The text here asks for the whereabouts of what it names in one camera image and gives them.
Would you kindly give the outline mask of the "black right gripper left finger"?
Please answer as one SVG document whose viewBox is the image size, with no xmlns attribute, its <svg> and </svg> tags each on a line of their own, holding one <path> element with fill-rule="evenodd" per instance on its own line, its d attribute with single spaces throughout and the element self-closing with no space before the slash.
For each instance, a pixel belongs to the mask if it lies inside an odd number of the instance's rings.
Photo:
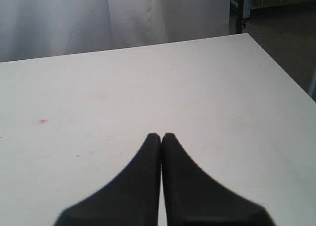
<svg viewBox="0 0 316 226">
<path fill-rule="evenodd" d="M 160 194 L 159 135 L 148 134 L 129 164 L 106 186 L 64 210 L 57 226 L 156 226 Z"/>
</svg>

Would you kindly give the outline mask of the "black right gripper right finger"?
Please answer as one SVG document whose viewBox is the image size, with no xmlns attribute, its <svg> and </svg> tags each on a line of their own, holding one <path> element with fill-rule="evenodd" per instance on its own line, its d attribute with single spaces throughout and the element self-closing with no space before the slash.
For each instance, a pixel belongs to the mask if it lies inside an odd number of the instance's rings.
<svg viewBox="0 0 316 226">
<path fill-rule="evenodd" d="M 162 181 L 169 226 L 273 226 L 266 209 L 204 172 L 175 134 L 162 139 Z"/>
</svg>

